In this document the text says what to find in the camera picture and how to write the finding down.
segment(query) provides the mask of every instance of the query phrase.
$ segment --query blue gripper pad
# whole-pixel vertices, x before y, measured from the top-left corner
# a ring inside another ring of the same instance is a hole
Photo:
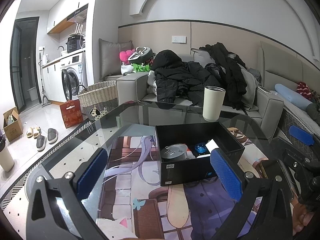
[[[218,149],[212,150],[210,163],[226,192],[232,199],[239,202],[243,194],[241,180],[233,172],[227,161],[221,156]]]
[[[315,143],[312,134],[307,133],[306,131],[302,130],[301,128],[295,125],[290,126],[289,134],[301,141],[302,143],[304,143],[305,145],[310,146]]]
[[[82,176],[77,181],[76,195],[78,200],[88,198],[102,171],[106,167],[108,153],[103,148],[98,149],[98,151],[99,152],[96,156],[92,156],[88,160],[88,162],[90,163],[89,166],[86,168]]]

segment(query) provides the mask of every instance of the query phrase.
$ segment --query white tumbler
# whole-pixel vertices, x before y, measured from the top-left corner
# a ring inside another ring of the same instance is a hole
[[[5,171],[10,171],[14,165],[14,161],[8,148],[5,145],[5,139],[0,139],[0,165]]]
[[[208,122],[215,122],[220,116],[222,103],[226,91],[223,88],[204,87],[203,118]]]

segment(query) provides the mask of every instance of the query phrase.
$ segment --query power outlet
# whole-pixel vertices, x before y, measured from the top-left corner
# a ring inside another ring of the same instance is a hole
[[[172,36],[172,43],[187,43],[186,36]]]

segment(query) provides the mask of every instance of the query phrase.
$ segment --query black box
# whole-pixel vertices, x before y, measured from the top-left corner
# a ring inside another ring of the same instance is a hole
[[[233,163],[238,163],[244,146],[220,122],[156,126],[160,185],[175,185],[215,177],[210,156],[183,161],[165,161],[160,151],[173,144],[186,144],[198,155],[195,145],[213,139]]]

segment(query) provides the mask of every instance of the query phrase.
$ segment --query wicker laundry basket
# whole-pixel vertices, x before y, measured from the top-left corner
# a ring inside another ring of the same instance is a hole
[[[118,106],[116,80],[88,86],[78,94],[87,117],[96,121]]]

